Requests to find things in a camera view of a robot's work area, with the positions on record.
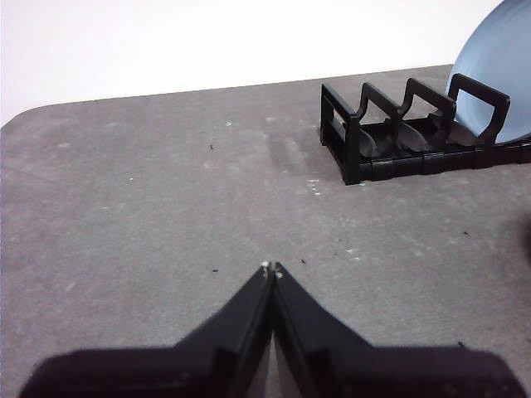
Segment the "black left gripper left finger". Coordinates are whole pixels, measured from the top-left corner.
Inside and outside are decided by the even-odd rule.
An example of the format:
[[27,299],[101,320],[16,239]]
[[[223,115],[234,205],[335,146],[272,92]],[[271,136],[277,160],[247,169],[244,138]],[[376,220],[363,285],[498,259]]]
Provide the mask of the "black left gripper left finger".
[[263,264],[209,319],[171,347],[86,349],[47,358],[22,397],[262,397],[274,278]]

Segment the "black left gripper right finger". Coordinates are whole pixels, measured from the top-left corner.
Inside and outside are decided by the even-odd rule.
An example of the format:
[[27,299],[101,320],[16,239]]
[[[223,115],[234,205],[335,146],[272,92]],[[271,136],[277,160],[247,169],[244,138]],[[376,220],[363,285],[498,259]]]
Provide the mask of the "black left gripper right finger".
[[519,380],[490,352],[376,347],[329,313],[277,263],[272,311],[287,397],[517,397]]

